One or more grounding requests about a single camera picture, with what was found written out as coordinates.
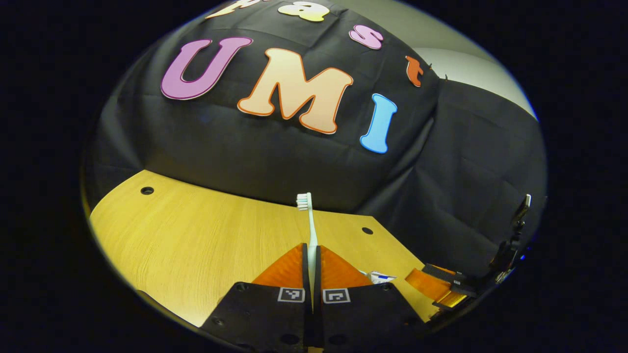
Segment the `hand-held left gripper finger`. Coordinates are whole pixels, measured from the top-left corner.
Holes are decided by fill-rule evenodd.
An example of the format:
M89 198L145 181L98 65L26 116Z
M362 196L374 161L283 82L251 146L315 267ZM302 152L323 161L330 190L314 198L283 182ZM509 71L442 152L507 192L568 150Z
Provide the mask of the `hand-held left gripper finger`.
M428 326L393 283L364 279L331 250L316 249L314 336L323 350L413 350Z
M202 331L244 351L307 350L312 313L307 253L307 244L300 244L253 282L234 283Z

